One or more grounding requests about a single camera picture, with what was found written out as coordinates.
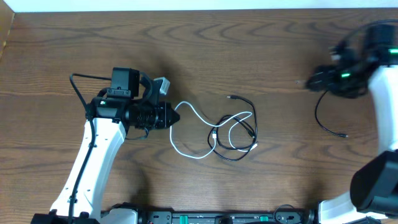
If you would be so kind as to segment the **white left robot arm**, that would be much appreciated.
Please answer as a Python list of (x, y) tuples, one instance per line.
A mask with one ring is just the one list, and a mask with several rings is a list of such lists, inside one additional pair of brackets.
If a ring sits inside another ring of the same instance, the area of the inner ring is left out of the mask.
[(166, 102), (117, 108), (108, 100), (101, 101), (95, 117), (85, 123), (80, 150), (51, 214), (64, 223), (138, 223), (139, 214), (133, 208), (113, 208), (105, 215), (101, 212), (114, 159), (130, 127), (167, 129), (179, 119)]

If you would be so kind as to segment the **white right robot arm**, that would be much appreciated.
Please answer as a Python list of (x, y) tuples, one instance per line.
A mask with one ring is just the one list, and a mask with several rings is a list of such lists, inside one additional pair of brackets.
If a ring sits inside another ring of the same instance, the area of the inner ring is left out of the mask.
[(308, 79), (312, 91), (354, 99), (370, 93), (376, 113), (377, 156), (357, 171), (350, 188), (319, 203), (319, 223), (359, 223), (397, 218), (397, 49), (372, 44), (359, 57), (335, 48), (336, 64), (319, 66)]

